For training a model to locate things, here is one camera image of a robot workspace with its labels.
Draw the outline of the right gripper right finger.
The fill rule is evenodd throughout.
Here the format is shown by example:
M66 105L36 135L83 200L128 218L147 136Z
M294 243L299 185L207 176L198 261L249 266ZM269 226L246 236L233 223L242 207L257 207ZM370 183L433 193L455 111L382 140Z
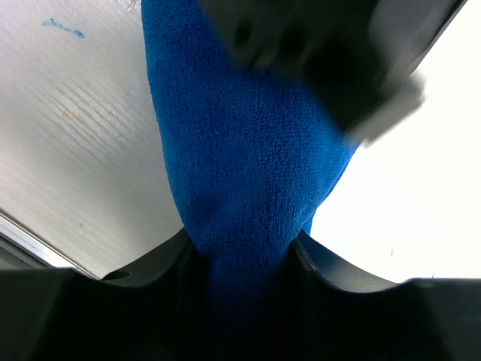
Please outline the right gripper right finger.
M480 358L480 282L373 275L301 232L287 277L293 360Z

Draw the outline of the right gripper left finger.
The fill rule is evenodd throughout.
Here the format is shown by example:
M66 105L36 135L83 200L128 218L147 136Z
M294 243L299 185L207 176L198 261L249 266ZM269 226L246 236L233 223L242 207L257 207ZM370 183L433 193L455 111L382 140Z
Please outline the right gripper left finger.
M205 257L185 231L96 280L72 268L1 273L3 360L200 360Z

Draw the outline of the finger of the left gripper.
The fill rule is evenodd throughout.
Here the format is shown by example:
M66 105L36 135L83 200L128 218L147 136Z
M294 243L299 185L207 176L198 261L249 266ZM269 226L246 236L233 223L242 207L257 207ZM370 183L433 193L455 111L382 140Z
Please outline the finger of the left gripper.
M200 7L230 57L306 84L354 142L418 110L416 70L463 7L453 0L209 0Z

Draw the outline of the dark blue towel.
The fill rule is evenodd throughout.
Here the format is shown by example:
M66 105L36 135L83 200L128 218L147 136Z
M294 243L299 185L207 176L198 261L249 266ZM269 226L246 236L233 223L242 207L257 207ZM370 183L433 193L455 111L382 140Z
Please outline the dark blue towel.
M144 1L147 75L174 202L211 264L207 314L245 333L289 243L353 155L304 89L239 72L194 1Z

